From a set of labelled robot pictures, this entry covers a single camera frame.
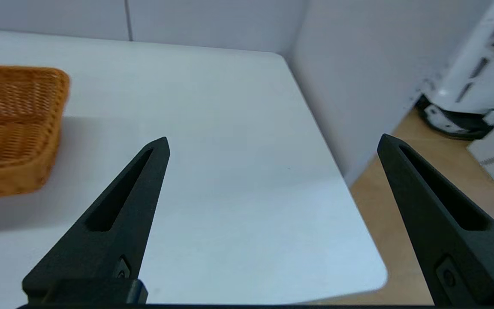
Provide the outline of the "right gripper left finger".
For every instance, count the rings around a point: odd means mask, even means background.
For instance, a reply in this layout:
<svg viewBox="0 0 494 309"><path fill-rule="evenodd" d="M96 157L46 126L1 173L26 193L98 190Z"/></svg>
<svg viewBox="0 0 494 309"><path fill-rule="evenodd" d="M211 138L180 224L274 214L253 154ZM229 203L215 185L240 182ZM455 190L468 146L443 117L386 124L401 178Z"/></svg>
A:
<svg viewBox="0 0 494 309"><path fill-rule="evenodd" d="M147 143L22 280L28 305L145 304L139 272L170 146Z"/></svg>

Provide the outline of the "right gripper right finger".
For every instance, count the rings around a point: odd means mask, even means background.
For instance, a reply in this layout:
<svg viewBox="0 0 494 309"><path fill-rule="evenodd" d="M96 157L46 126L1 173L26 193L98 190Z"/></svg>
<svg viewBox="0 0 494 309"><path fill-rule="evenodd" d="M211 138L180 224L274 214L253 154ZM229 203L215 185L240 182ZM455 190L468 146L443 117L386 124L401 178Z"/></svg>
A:
<svg viewBox="0 0 494 309"><path fill-rule="evenodd" d="M434 305L494 307L494 219L401 139L377 152Z"/></svg>

